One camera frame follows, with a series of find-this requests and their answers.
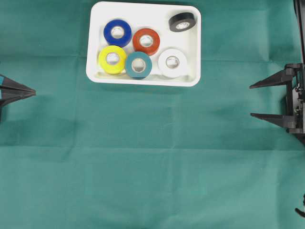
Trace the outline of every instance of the black tape roll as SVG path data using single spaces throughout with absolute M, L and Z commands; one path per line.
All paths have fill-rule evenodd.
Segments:
M 168 21 L 170 30 L 173 32 L 183 32 L 192 28 L 195 24 L 195 18 L 192 13 L 179 13 L 171 17 Z

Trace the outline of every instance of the electrical tape roll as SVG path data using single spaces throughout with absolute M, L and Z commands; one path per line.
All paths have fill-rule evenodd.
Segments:
M 167 49 L 161 53 L 158 66 L 162 75 L 177 78 L 187 75 L 187 59 L 178 49 Z
M 114 56 L 117 60 L 113 63 L 109 62 L 109 58 Z M 119 46 L 107 46 L 99 54 L 99 65 L 108 74 L 119 74 L 125 68 L 126 53 L 124 49 Z
M 183 32 L 191 29 L 196 24 L 196 21 L 192 13 L 179 13 L 171 17 L 168 23 L 171 31 Z
M 152 40 L 151 44 L 144 45 L 142 43 L 143 39 Z M 154 55 L 159 49 L 160 37 L 156 31 L 145 28 L 145 29 L 138 30 L 134 34 L 132 42 L 133 42 L 133 47 L 134 47 L 135 51 L 144 52 L 147 55 L 151 56 L 151 55 Z
M 141 65 L 134 66 L 134 62 L 139 62 Z M 143 52 L 133 52 L 126 59 L 126 73 L 133 79 L 144 79 L 152 71 L 152 61 L 150 57 Z
M 115 31 L 120 31 L 121 34 L 115 36 Z M 115 19 L 105 26 L 104 37 L 109 45 L 125 47 L 132 39 L 132 30 L 127 22 Z

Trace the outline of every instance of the blue tape roll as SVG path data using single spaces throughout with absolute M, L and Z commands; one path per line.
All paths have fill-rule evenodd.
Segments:
M 114 38 L 111 31 L 114 27 L 121 27 L 124 30 L 124 35 L 121 38 Z M 104 28 L 104 37 L 109 45 L 125 47 L 132 39 L 132 30 L 129 24 L 123 20 L 116 19 L 109 22 Z
M 143 61 L 145 68 L 142 71 L 139 71 L 140 68 L 135 68 L 132 66 L 133 61 Z M 148 76 L 152 71 L 152 61 L 149 56 L 143 52 L 133 52 L 129 54 L 125 62 L 126 73 L 134 79 L 141 80 Z

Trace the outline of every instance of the green tablecloth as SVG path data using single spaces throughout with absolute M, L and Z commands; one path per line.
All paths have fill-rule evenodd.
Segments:
M 0 227 L 303 227 L 304 147 L 249 115 L 282 112 L 248 86 L 300 62 L 292 0 L 149 1 L 202 13 L 192 88 L 91 82 L 95 2 L 0 3 L 0 73 L 37 90 L 3 111 Z

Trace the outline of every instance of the tape roll center hole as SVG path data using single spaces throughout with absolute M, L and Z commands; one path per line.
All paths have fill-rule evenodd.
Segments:
M 111 36 L 115 39 L 120 39 L 124 36 L 125 31 L 121 26 L 114 26 L 111 30 Z
M 142 73 L 144 72 L 146 68 L 146 63 L 141 58 L 136 58 L 132 61 L 132 70 L 136 73 Z
M 166 59 L 166 66 L 170 69 L 175 69 L 179 66 L 180 61 L 175 56 L 170 56 Z
M 150 36 L 150 35 L 143 35 L 140 38 L 140 44 L 141 44 L 141 46 L 143 46 L 145 48 L 148 48 L 148 47 L 152 46 L 153 45 L 153 38 L 152 38 L 152 36 Z
M 183 30 L 190 26 L 189 22 L 181 22 L 176 26 L 176 29 Z
M 120 57 L 115 52 L 111 52 L 106 56 L 106 62 L 110 65 L 116 65 L 120 61 Z

